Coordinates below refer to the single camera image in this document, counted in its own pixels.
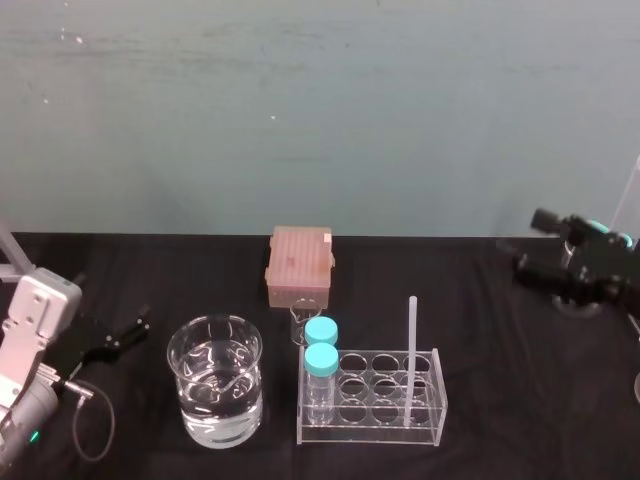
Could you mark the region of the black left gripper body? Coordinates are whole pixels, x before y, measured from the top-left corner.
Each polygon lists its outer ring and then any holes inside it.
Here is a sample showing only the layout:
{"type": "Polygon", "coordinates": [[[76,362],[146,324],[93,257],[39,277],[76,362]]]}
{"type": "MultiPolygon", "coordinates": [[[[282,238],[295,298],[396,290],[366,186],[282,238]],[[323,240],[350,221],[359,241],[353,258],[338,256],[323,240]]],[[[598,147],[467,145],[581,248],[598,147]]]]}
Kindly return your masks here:
{"type": "Polygon", "coordinates": [[[113,330],[88,314],[77,314],[70,325],[47,348],[45,364],[54,370],[51,386],[62,386],[92,362],[115,362],[122,341],[113,330]]]}

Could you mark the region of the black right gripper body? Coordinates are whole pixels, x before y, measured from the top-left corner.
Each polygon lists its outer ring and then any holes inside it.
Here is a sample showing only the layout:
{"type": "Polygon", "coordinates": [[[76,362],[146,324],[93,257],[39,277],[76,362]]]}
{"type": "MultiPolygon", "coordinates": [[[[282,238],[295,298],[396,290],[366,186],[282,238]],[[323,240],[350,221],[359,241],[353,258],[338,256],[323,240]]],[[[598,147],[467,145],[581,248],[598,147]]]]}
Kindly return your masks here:
{"type": "Polygon", "coordinates": [[[575,306],[639,304],[639,243],[628,235],[577,215],[563,218],[571,248],[566,270],[572,282],[561,300],[575,306]]]}

